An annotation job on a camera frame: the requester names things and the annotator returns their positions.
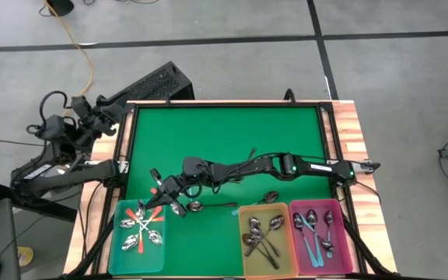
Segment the utensil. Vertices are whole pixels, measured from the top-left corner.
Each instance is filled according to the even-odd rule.
[[[324,260],[323,255],[320,253],[320,247],[319,247],[319,239],[317,239],[317,233],[316,233],[316,224],[317,224],[317,213],[310,209],[307,211],[307,223],[312,227],[314,230],[314,240],[316,241],[316,255],[317,255],[317,263],[320,267],[324,266]]]
[[[145,204],[143,203],[143,201],[138,200],[138,209],[136,210],[136,218],[138,218],[138,220],[142,221],[143,218],[145,218]]]
[[[144,223],[144,224],[142,224],[142,222],[141,222],[141,220],[139,220],[138,219],[138,217],[136,217],[136,215],[135,215],[135,213],[130,209],[130,208],[127,208],[126,210],[125,210],[125,213],[129,216],[129,217],[131,217],[132,219],[134,219],[139,225],[144,225],[144,226],[147,226],[161,211],[163,210],[163,207],[162,206],[157,206],[157,207],[155,207],[155,209],[153,210],[153,212],[152,212],[152,215],[149,217],[149,219],[148,219],[148,221],[146,221],[146,223]],[[143,253],[143,251],[144,251],[144,247],[143,247],[143,240],[142,240],[142,238],[143,238],[143,235],[142,234],[140,234],[139,235],[139,247],[138,247],[138,252],[140,253],[140,254],[142,254]]]
[[[132,234],[122,244],[122,250],[130,250],[138,244],[138,234]]]
[[[257,201],[255,203],[251,204],[250,206],[257,205],[262,202],[272,203],[272,202],[276,201],[276,199],[278,199],[278,197],[279,197],[279,193],[277,191],[269,191],[267,194],[264,194],[264,197],[260,201]],[[238,209],[232,210],[231,215],[238,215]]]
[[[122,229],[130,229],[136,224],[136,221],[133,219],[123,219],[121,220],[121,228]]]
[[[271,256],[271,253],[269,253],[269,250],[268,250],[268,248],[264,245],[264,243],[262,242],[262,231],[260,230],[260,229],[257,229],[257,228],[250,228],[250,233],[251,233],[251,236],[257,241],[257,245],[259,244],[259,243],[262,243],[262,246],[264,246],[264,249],[265,249],[265,251],[266,251],[266,253],[270,256],[270,257],[272,257]]]
[[[238,206],[237,202],[228,202],[228,203],[220,203],[215,205],[203,205],[199,201],[192,201],[186,204],[186,209],[191,212],[200,212],[204,207],[215,207],[215,206],[227,206],[227,207],[236,207]]]
[[[326,211],[326,214],[324,214],[324,222],[327,225],[327,241],[331,243],[331,224],[333,223],[333,212],[331,210]],[[323,246],[323,240],[321,240],[320,245],[326,249]],[[326,257],[327,258],[332,258],[333,257],[333,252],[331,250],[327,249],[326,252]]]
[[[156,231],[151,230],[146,227],[146,225],[143,225],[142,222],[139,223],[139,234],[141,234],[142,230],[146,229],[148,231],[148,238],[155,244],[155,245],[162,245],[162,235]]]
[[[305,220],[305,218],[303,218],[302,215],[300,215],[300,218],[302,219],[303,225],[307,229],[310,229],[310,231],[314,233],[314,236],[318,236],[320,238],[320,245],[326,250],[333,251],[334,247],[331,241],[325,240],[324,238],[320,237],[319,234],[316,233],[316,231],[312,228],[312,226],[309,225],[309,223]]]
[[[244,233],[241,236],[241,240],[243,241],[243,243],[245,245],[247,245],[249,247],[256,247],[257,246],[257,240],[255,238],[253,238],[249,233]],[[264,251],[262,251],[260,248],[257,248],[257,250],[259,252],[261,252],[261,254],[269,261],[269,263],[272,265],[272,267],[274,267],[275,269],[279,269],[278,262],[273,257],[271,257],[270,254],[264,253]]]
[[[248,220],[248,223],[250,224],[250,231],[252,233],[252,236],[255,238],[261,238],[262,237],[261,221],[252,216]],[[264,239],[265,241],[267,241],[276,257],[279,257],[279,250],[274,245],[272,245],[271,241],[269,241],[267,237],[264,237]]]
[[[313,268],[318,268],[319,264],[317,263],[317,259],[314,257],[314,254],[312,253],[312,250],[310,249],[309,242],[307,241],[307,238],[305,237],[305,234],[303,234],[303,219],[302,216],[299,213],[293,213],[293,225],[297,230],[299,230],[302,233],[303,242],[305,242],[305,246],[307,247],[307,252],[309,252],[309,258],[310,263],[312,264]]]
[[[258,239],[262,240],[262,238],[265,238],[272,229],[273,230],[279,229],[283,225],[284,222],[285,222],[285,216],[283,216],[283,215],[276,215],[269,222],[269,229],[268,229],[268,231],[265,234],[261,234],[261,236]],[[254,249],[255,249],[255,247],[250,247],[250,249],[248,249],[248,251],[245,253],[245,256],[247,256],[247,257],[250,256],[250,254],[252,254]]]
[[[320,239],[320,245],[328,252],[331,253],[331,256],[333,256],[333,244],[331,244],[330,241],[325,239]]]

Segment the yellow object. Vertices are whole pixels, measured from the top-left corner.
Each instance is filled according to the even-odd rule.
[[[60,21],[61,25],[63,26],[63,28],[65,28],[65,31],[67,31],[68,37],[70,38],[70,41],[72,42],[72,44],[74,45],[74,47],[76,47],[79,51],[81,51],[84,54],[84,57],[86,57],[87,63],[89,65],[89,81],[86,85],[86,87],[84,89],[81,90],[81,92],[78,94],[78,96],[83,96],[84,94],[86,94],[87,90],[90,88],[91,83],[93,83],[93,63],[91,62],[91,60],[89,59],[89,56],[87,55],[87,53],[74,41],[74,38],[72,37],[72,35],[70,34],[70,30],[68,29],[67,25],[65,24],[65,22],[57,15],[57,13],[55,12],[55,10],[53,9],[53,7],[51,7],[48,3],[47,0],[44,0],[44,4],[47,6],[48,9],[50,9],[50,11],[53,13],[54,17],[58,19],[58,21]],[[70,109],[65,110],[65,112],[63,113],[63,116],[68,115],[68,112],[70,111]]]
[[[30,264],[34,257],[34,251],[30,247],[18,247],[19,265],[21,268]]]

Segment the black box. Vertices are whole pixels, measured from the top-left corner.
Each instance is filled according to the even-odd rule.
[[[194,100],[191,81],[171,61],[117,95],[124,92],[127,92],[128,100]]]

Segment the plastic container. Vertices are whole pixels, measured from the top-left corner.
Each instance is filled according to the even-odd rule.
[[[348,251],[340,204],[336,199],[296,200],[292,201],[289,206],[289,216],[292,219],[293,213],[298,212],[305,218],[310,209],[313,209],[317,213],[317,224],[315,228],[316,233],[324,239],[327,239],[327,224],[324,221],[324,215],[328,210],[333,212],[333,224],[330,226],[331,243],[334,248],[333,256],[332,258],[328,258],[327,251],[321,247],[320,252],[323,257],[324,266],[314,268],[308,254],[306,244],[303,240],[302,233],[295,229],[292,222],[290,226],[293,231],[293,241],[295,243],[296,258],[299,264],[300,274],[332,275],[352,272],[352,259],[350,258],[350,253]],[[317,257],[313,232],[304,226],[303,234],[309,242],[313,255]]]
[[[240,207],[238,217],[240,221],[240,235],[250,233],[249,218],[251,216],[261,221],[261,228],[264,233],[269,229],[269,222],[276,215],[285,216],[285,223],[277,230],[271,230],[267,238],[278,249],[279,257],[276,257],[264,241],[272,257],[278,262],[279,269],[276,270],[268,262],[268,260],[255,249],[249,257],[244,254],[248,250],[248,246],[241,242],[241,250],[243,254],[243,273],[246,279],[277,279],[277,278],[293,278],[299,274],[299,268],[296,263],[295,249],[293,248],[292,228],[290,226],[290,218],[288,206],[284,203],[275,203],[269,205],[243,206]]]
[[[139,233],[140,225],[136,223],[130,229],[123,229],[120,227],[121,220],[131,218],[136,213],[137,208],[137,200],[124,200],[117,203],[110,248],[110,262],[108,264],[108,272],[112,275],[139,275],[159,272],[163,268],[166,243],[166,207],[159,206],[146,211],[143,219],[143,221],[146,221],[152,215],[154,216],[146,227],[150,230],[156,230],[162,235],[163,242],[161,245],[156,245],[150,241],[148,231],[144,229],[138,245],[127,251],[122,250],[122,244],[126,238],[131,234]]]

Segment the pink plastic bin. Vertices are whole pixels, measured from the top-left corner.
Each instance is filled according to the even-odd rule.
[[[333,212],[333,224],[331,224],[331,243],[333,244],[333,257],[327,258],[326,250],[322,247],[320,252],[323,256],[324,266],[322,268],[314,268],[310,262],[309,253],[303,241],[302,233],[295,229],[293,222],[290,223],[293,232],[293,244],[295,245],[296,260],[299,265],[299,272],[301,275],[332,275],[332,274],[346,274],[352,272],[352,259],[348,252],[347,240],[345,239],[345,228],[343,226],[343,218],[341,216],[341,209],[336,199],[319,199],[319,200],[297,200],[292,201],[289,206],[290,218],[293,213],[298,212],[303,217],[306,216],[307,211],[313,209],[317,213],[316,232],[317,235],[327,238],[327,225],[324,222],[324,214],[331,210]],[[313,232],[310,229],[303,227],[303,234],[309,241],[310,249],[313,251],[315,257],[316,243]]]

